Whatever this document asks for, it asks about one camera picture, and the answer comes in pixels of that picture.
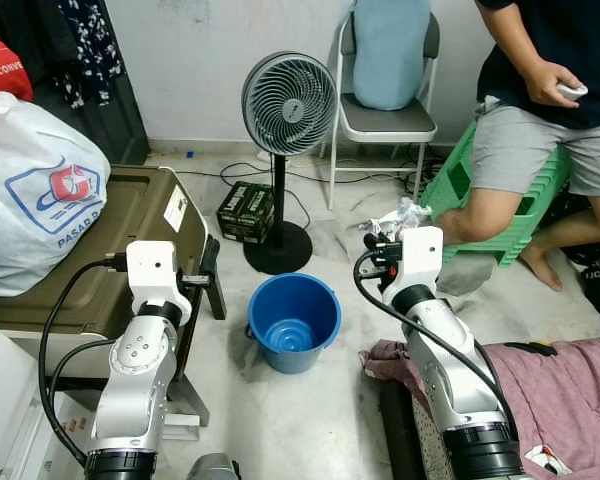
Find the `person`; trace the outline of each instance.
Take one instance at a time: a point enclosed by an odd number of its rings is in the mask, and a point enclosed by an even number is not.
[[[480,118],[465,208],[438,219],[445,243],[480,242],[503,232],[549,154],[563,144],[570,191],[592,209],[538,231],[522,252],[555,290],[554,248],[600,242],[600,0],[476,0],[496,41],[478,81]],[[571,101],[558,83],[588,94]]]

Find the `standing fan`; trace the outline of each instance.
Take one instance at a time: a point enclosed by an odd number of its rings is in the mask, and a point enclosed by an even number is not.
[[[261,245],[245,243],[244,255],[270,275],[294,272],[311,258],[311,239],[284,221],[285,157],[315,147],[336,114],[336,86],[329,71],[307,55],[274,53],[249,73],[242,89],[242,114],[253,141],[275,158],[273,226]]]

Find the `fan grille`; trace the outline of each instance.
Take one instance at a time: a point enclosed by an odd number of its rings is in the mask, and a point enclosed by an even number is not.
[[[298,155],[318,145],[336,113],[335,83],[317,60],[298,53],[265,58],[242,94],[245,125],[260,148]]]

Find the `crumpled paper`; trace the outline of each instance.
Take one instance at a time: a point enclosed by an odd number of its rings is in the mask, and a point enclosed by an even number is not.
[[[370,218],[360,225],[360,229],[375,235],[382,232],[390,241],[395,242],[402,230],[419,227],[431,216],[431,213],[431,207],[421,207],[413,203],[409,197],[402,197],[398,202],[397,210],[393,210],[379,219]]]

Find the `white label sticker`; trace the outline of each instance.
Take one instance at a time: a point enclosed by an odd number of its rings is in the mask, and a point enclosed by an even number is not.
[[[180,231],[184,212],[187,211],[188,203],[189,200],[186,195],[182,189],[176,185],[171,194],[171,198],[169,199],[169,203],[167,203],[167,208],[164,210],[164,219],[171,225],[171,228],[173,228],[176,233]]]

